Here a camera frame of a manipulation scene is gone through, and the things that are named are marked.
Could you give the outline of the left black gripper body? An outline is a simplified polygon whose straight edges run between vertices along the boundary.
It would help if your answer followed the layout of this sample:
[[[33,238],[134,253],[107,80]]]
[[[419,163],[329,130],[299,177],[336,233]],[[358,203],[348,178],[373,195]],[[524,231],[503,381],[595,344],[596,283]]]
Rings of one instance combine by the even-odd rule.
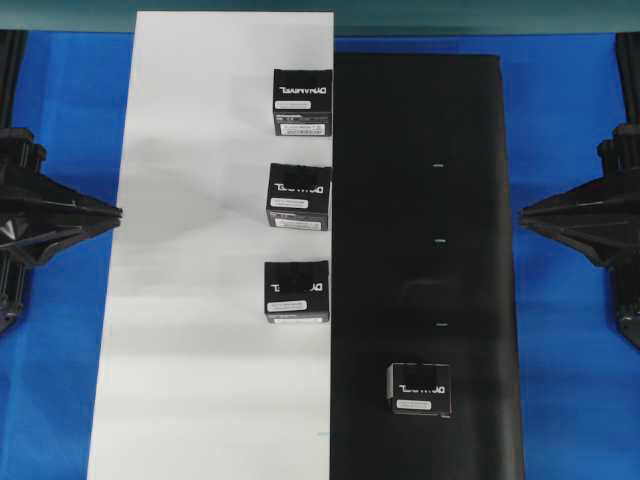
[[[35,194],[27,185],[46,160],[47,150],[24,128],[1,129],[1,251],[29,267],[43,266],[47,242]]]

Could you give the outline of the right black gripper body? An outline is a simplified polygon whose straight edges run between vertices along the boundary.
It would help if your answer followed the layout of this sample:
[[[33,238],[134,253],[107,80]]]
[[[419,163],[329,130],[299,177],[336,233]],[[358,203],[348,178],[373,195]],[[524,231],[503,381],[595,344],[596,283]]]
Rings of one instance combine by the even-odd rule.
[[[596,241],[592,263],[610,267],[625,255],[639,252],[639,125],[618,125],[613,138],[598,145],[597,154],[603,170],[600,215],[612,231]]]

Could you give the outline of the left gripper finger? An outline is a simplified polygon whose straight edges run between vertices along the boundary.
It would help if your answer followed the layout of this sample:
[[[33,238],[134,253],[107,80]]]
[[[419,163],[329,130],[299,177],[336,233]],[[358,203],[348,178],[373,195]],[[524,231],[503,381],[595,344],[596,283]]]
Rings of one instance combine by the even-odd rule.
[[[95,217],[83,225],[50,228],[29,247],[29,262],[47,263],[62,251],[109,232],[120,223],[119,217]]]
[[[52,212],[83,213],[101,216],[122,216],[123,210],[90,195],[67,187],[46,175],[42,206]]]

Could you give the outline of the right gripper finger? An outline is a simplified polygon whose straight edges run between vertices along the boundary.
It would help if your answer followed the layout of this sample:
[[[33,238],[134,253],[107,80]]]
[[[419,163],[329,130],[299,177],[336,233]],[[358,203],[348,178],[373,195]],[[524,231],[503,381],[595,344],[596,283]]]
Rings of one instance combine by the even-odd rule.
[[[607,265],[608,259],[605,250],[595,241],[575,237],[572,234],[563,233],[560,229],[545,226],[527,219],[520,219],[519,224],[547,239],[556,241],[564,246],[583,254],[593,265]]]
[[[560,215],[587,215],[600,212],[600,179],[596,178],[562,193],[524,207],[520,218]]]

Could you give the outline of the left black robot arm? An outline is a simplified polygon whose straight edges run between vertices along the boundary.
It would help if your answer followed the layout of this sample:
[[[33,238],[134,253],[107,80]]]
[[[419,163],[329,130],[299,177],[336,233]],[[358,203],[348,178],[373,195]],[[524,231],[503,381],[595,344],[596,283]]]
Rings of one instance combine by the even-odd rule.
[[[1,32],[1,331],[25,308],[31,269],[72,246],[108,232],[123,211],[41,172],[47,150],[26,128],[10,126],[26,47],[22,30]]]

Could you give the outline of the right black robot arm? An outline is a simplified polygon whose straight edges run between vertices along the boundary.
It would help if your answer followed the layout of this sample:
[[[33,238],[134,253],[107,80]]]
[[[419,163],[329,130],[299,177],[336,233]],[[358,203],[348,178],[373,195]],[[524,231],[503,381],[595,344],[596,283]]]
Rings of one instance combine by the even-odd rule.
[[[602,175],[519,213],[523,227],[583,254],[612,280],[615,324],[639,346],[639,34],[615,51],[626,121],[597,147]]]

